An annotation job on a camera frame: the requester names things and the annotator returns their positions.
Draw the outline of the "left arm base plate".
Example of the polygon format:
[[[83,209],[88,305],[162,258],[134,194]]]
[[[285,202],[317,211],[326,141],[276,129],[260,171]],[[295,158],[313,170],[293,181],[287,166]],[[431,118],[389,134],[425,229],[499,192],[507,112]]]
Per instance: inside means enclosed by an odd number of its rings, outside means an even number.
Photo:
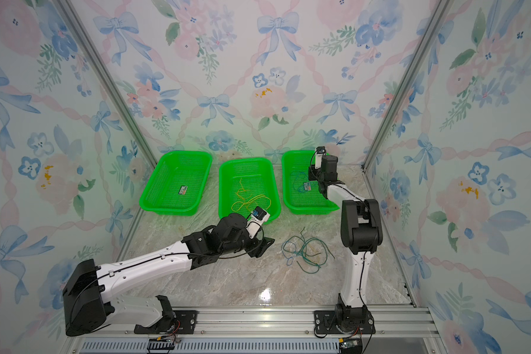
[[[139,335],[193,334],[198,311],[163,311],[162,318],[150,327],[136,325],[134,333]]]

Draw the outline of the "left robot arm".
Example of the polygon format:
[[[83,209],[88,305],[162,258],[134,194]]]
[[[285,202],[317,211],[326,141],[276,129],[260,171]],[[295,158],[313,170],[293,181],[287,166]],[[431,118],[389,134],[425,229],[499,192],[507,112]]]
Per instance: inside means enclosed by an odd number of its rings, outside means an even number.
[[[274,243],[263,231],[269,217],[260,207],[247,216],[233,212],[215,225],[137,258],[103,265],[92,259],[80,262],[62,291],[66,335],[88,335],[115,324],[132,325],[139,335],[177,333],[190,323],[175,314],[167,296],[142,298],[129,296],[128,291],[218,260],[262,257]]]

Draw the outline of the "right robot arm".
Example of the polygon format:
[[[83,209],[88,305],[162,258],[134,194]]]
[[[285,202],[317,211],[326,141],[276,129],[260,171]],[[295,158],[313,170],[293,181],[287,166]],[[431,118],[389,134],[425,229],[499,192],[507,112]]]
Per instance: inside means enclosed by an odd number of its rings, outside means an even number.
[[[379,204],[355,194],[339,180],[335,156],[316,157],[309,179],[316,181],[321,195],[340,206],[340,237],[346,252],[345,280],[335,306],[333,326],[342,333],[376,332],[375,320],[366,303],[370,264],[382,244]]]

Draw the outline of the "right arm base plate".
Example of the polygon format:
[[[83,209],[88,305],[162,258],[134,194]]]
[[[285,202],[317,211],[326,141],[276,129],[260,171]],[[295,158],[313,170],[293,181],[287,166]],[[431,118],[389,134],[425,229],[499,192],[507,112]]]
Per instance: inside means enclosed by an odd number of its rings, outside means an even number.
[[[314,331],[318,335],[370,335],[376,333],[376,328],[373,315],[368,310],[354,308],[342,314],[335,310],[314,311]]]

